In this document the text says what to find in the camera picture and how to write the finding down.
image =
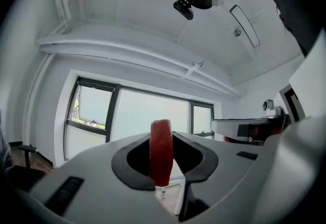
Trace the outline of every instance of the ceiling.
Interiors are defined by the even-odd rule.
[[[271,0],[229,0],[209,10],[193,8],[191,21],[173,8],[174,1],[82,0],[82,3],[85,19],[127,24],[172,39],[214,62],[231,75],[234,85],[301,54]],[[244,32],[239,37],[233,36],[239,28],[229,12],[234,5],[239,5],[250,20],[260,41],[258,47],[252,47]]]

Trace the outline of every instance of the red object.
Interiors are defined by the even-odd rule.
[[[165,187],[173,166],[173,141],[170,120],[154,121],[149,139],[149,177],[155,185]]]

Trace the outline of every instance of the chair armrest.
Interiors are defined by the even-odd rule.
[[[28,145],[20,145],[18,146],[20,150],[26,151],[26,152],[31,152],[31,153],[36,153],[37,148],[33,146],[28,146]]]

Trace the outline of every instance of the wooden floor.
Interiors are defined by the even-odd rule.
[[[24,152],[19,150],[18,147],[11,147],[11,155],[14,165],[25,166]],[[47,173],[54,170],[51,164],[45,161],[41,156],[32,153],[30,157],[31,168],[45,171]],[[176,206],[179,196],[180,186],[174,185],[167,187],[165,192],[161,189],[155,191],[155,196],[158,201],[163,205],[166,210],[174,216],[174,208]]]

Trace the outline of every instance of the black window frame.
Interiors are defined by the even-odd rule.
[[[108,106],[107,114],[106,114],[106,120],[105,120],[105,129],[101,128],[96,128],[92,127],[89,125],[81,124],[78,122],[75,122],[73,120],[70,120],[69,117],[71,115],[71,110],[74,105],[74,101],[76,99],[76,94],[77,94],[77,87],[78,86],[84,86],[84,87],[90,87],[90,88],[95,88],[99,90],[104,90],[104,91],[109,91],[112,92],[110,103]],[[171,96],[171,95],[166,95],[166,94],[161,94],[153,91],[147,91],[147,90],[142,90],[138,88],[133,88],[133,87],[128,87],[128,86],[122,86],[120,84],[115,84],[115,83],[109,83],[109,82],[104,82],[104,81],[98,81],[94,79],[89,79],[89,78],[83,78],[83,77],[78,77],[72,92],[69,97],[69,102],[67,106],[67,111],[66,111],[66,117],[65,117],[65,126],[64,126],[64,159],[68,160],[67,157],[67,125],[73,126],[75,128],[92,132],[92,133],[97,133],[101,135],[105,135],[105,142],[108,143],[111,141],[111,132],[112,132],[112,124],[113,124],[113,119],[114,119],[114,114],[116,112],[116,106],[117,106],[117,101],[118,101],[118,96],[119,92],[121,89],[126,89],[126,90],[132,90],[144,94],[150,94],[150,95],[155,95],[155,96],[161,96],[161,97],[167,97],[167,98],[172,98],[176,100],[181,100],[181,101],[187,101],[190,104],[190,134],[194,134],[194,106],[199,106],[199,107],[205,107],[205,108],[210,108],[211,109],[211,119],[214,119],[214,105],[209,104],[209,103],[204,103],[200,101],[194,101],[191,99],[186,99],[186,98],[181,98],[181,97],[176,97],[176,96]],[[195,134],[197,136],[201,137],[207,137],[207,136],[212,136],[212,139],[214,139],[214,132],[210,133],[200,133],[200,134]]]

